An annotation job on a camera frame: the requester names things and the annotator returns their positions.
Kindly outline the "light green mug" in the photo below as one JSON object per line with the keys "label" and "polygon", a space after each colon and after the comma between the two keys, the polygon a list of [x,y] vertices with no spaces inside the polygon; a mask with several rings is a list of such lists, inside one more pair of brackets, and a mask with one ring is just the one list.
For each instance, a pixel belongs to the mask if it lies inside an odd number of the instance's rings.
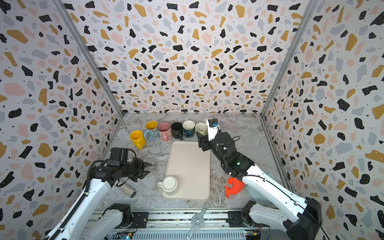
{"label": "light green mug", "polygon": [[208,127],[206,123],[197,123],[195,125],[195,130],[196,130],[196,135],[198,140],[203,137],[208,135]]}

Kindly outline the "white mug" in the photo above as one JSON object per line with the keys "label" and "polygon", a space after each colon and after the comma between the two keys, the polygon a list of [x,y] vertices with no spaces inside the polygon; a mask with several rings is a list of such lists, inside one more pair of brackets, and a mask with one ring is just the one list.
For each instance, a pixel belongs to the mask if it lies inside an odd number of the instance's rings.
{"label": "white mug", "polygon": [[178,180],[173,176],[168,176],[165,177],[161,182],[158,182],[157,186],[168,195],[172,195],[177,191]]}

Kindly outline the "blue patterned mug yellow inside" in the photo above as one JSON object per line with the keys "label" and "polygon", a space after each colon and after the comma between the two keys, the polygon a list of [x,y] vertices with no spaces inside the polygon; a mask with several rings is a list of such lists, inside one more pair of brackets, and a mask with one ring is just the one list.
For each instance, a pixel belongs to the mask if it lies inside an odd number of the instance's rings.
{"label": "blue patterned mug yellow inside", "polygon": [[144,138],[146,141],[150,140],[156,140],[160,137],[159,131],[158,131],[158,122],[156,121],[149,121],[146,123],[146,131],[144,133]]}

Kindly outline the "dark green mug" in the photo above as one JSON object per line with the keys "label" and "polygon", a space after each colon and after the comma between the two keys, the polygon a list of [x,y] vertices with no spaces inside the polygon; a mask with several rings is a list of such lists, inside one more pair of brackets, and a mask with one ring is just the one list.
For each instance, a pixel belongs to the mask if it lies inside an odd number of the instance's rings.
{"label": "dark green mug", "polygon": [[192,138],[195,134],[195,123],[191,120],[183,122],[183,130],[185,138]]}

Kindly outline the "pink mug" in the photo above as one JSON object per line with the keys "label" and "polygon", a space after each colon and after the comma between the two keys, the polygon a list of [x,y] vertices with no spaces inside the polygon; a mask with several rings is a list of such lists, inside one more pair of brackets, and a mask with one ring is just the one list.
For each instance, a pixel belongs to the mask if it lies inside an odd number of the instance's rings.
{"label": "pink mug", "polygon": [[163,141],[170,141],[172,138],[171,124],[168,122],[161,122],[158,125],[158,131]]}

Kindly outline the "black mug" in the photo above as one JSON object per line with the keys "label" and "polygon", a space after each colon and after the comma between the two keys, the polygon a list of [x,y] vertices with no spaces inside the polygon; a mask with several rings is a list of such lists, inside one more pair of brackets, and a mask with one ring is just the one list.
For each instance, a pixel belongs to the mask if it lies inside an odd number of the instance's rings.
{"label": "black mug", "polygon": [[172,135],[177,140],[184,139],[184,129],[183,124],[180,122],[174,122],[171,124]]}

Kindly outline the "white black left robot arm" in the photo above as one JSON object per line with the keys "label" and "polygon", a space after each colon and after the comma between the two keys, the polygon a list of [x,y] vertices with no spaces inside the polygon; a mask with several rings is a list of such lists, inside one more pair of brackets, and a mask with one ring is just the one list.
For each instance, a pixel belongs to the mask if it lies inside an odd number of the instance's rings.
{"label": "white black left robot arm", "polygon": [[112,148],[108,159],[91,163],[81,195],[45,238],[98,240],[104,239],[116,227],[123,231],[137,228],[140,223],[129,204],[112,204],[92,227],[85,230],[99,202],[111,188],[123,186],[122,178],[133,182],[142,180],[150,173],[149,167],[151,164],[138,158],[134,150]]}

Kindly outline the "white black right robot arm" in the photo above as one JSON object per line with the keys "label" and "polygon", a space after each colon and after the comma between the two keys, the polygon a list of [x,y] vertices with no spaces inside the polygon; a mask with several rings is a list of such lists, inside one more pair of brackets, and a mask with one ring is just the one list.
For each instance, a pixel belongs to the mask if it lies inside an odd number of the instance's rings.
{"label": "white black right robot arm", "polygon": [[322,228],[321,204],[306,200],[280,185],[263,172],[250,158],[236,149],[235,138],[226,132],[210,140],[197,134],[199,147],[211,151],[230,177],[243,182],[265,196],[275,208],[249,201],[241,211],[242,222],[249,227],[265,224],[285,232],[291,240],[314,240]]}

